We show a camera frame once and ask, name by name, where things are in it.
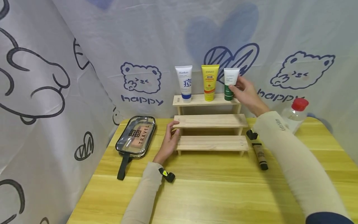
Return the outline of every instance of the wooden table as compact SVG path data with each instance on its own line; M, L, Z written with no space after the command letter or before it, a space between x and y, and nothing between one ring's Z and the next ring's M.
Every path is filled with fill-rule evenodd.
M119 125L69 224L120 223L144 168L161 146L166 124L171 119L156 121L148 154L129 164L124 181L117 180L122 157L114 145L128 120ZM247 121L252 127L255 118ZM357 166L314 118L307 118L296 136L321 162L353 221L358 223ZM305 223L276 160L269 151L265 154L267 171L259 169L252 149L243 157L237 152L182 152L181 157L175 153L166 170L173 172L176 180L173 184L163 181L151 223Z

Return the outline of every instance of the finger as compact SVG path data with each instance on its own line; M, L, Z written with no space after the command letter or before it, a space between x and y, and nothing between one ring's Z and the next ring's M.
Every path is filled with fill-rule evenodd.
M164 136L165 140L170 141L170 139L171 139L171 130L173 129L173 126L175 124L179 124L179 121L174 120L174 121L172 121L172 122L170 122L169 124L166 125L165 136Z
M240 87L240 86L235 86L236 88L238 88L241 91L244 91L244 88Z
M252 86L252 82L250 82L249 80L245 79L244 77L240 76L237 79L237 82L239 83L239 86L246 89L249 86Z
M171 140L172 140L173 142L177 143L178 140L179 140L179 134L180 134L180 130L177 129L177 130L175 131L175 133L173 134L173 136L171 137Z
M242 91L239 90L238 88L236 88L233 85L229 85L229 89L234 93L235 97L240 100L241 96L242 96Z

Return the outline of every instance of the wooden display shelf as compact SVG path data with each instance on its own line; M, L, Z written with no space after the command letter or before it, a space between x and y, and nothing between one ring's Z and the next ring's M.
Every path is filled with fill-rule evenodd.
M186 106L221 106L232 105L231 114L183 115ZM204 94L192 95L190 103L183 102L181 95L174 96L173 106L177 107L178 115L174 120L180 123L174 128L180 128L180 141L177 147L181 151L240 151L242 156L248 151L245 136L241 136L243 128L248 127L244 114L239 114L241 103L237 99L227 101L224 94L215 94L213 101L205 101ZM189 128L233 128L235 135L221 136L188 136L183 131Z
M186 106L222 106L222 105L231 105L232 113L238 114L241 110L241 103L236 99L227 101L224 99L223 93L216 93L214 95L213 101L205 101L204 94L195 94L192 95L192 101L190 103L183 102L181 95L175 95L173 99L173 106L177 107L178 115L183 115L183 107Z
M245 128L244 114L175 115L179 124L174 128Z
M243 135L181 136L177 151L239 151L240 156L248 151Z
M236 98L231 101L225 100L223 93L216 93L213 101L205 101L204 94L192 95L192 101L190 103L183 102L181 95L175 95L173 100L173 106L220 106L237 104L240 104L240 102Z

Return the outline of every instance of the dark sleeve cuff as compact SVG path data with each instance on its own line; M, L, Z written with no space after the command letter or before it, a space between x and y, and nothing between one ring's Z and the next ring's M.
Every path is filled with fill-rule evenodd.
M347 217L332 212L317 212L306 218L306 224L354 224Z

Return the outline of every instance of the white fabric backdrop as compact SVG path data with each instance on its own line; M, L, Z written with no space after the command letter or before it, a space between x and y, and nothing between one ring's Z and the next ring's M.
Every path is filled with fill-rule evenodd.
M174 66L193 65L194 94L203 93L202 64L221 65L216 92L222 69L241 66L273 109L308 99L310 116L358 162L358 1L53 1L126 118L176 113Z
M15 47L0 33L0 68L11 74L15 84L11 92L10 78L1 70L0 105L17 111L0 108L0 181L21 183L26 199L19 215L18 194L10 194L14 188L8 184L0 185L0 200L14 202L7 213L0 210L0 223L9 211L18 214L18 223L28 217L30 223L43 217L49 217L50 223L64 223L102 156L113 123L121 120L119 112L125 118L175 114L171 104L180 89L174 66L193 65L194 94L203 92L200 65L218 63L217 92L223 92L222 69L235 65L242 67L241 75L254 82L273 109L305 97L310 116L320 119L358 162L354 144L358 101L353 90L358 81L356 0L52 1L68 27L49 0L13 0L0 21L18 43ZM91 64L81 69L85 58L77 54L78 65L74 60L72 34L100 82ZM21 47L61 65L70 86L61 67L43 63L29 51L10 54L20 67L10 65L9 50ZM57 91L47 88L31 98L43 86ZM114 111L106 92L116 105ZM66 106L60 113L61 96ZM245 108L243 112L252 116ZM35 115L48 114L52 117L34 121ZM93 136L94 155L76 161L74 151L84 144L87 132ZM90 136L85 136L86 144Z
M1 224L66 223L117 127L81 52L53 2L0 1Z

